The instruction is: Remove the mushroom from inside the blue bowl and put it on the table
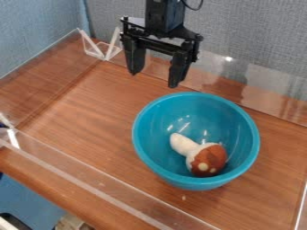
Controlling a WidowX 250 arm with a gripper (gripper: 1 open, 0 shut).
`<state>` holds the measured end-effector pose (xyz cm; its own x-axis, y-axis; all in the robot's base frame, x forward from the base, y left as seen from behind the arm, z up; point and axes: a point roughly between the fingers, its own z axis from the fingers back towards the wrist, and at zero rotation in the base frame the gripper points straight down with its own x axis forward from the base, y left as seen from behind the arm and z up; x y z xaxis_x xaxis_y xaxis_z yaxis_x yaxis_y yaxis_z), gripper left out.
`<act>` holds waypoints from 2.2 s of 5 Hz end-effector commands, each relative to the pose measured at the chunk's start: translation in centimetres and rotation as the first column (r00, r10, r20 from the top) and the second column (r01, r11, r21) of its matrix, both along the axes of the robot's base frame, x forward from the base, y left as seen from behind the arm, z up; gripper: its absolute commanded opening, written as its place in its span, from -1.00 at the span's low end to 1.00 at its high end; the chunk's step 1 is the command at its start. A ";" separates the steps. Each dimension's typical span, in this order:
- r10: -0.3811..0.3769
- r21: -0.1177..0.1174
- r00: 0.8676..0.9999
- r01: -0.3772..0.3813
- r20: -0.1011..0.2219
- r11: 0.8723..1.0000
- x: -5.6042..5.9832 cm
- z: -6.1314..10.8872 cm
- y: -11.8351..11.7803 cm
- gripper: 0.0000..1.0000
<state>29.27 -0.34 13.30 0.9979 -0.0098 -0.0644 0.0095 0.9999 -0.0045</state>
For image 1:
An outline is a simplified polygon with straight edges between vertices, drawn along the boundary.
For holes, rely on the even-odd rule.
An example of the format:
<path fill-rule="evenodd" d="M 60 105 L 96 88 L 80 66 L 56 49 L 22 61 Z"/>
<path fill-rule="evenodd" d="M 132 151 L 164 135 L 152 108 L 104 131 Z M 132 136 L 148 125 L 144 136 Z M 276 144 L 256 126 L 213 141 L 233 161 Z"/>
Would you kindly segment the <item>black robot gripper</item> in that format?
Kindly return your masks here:
<path fill-rule="evenodd" d="M 175 88 L 184 80 L 188 68 L 197 59 L 203 36 L 184 27 L 185 10 L 197 11 L 187 0 L 146 0 L 145 17 L 124 16 L 121 42 L 128 72 L 137 74 L 145 65 L 146 50 L 172 56 L 168 86 Z"/>

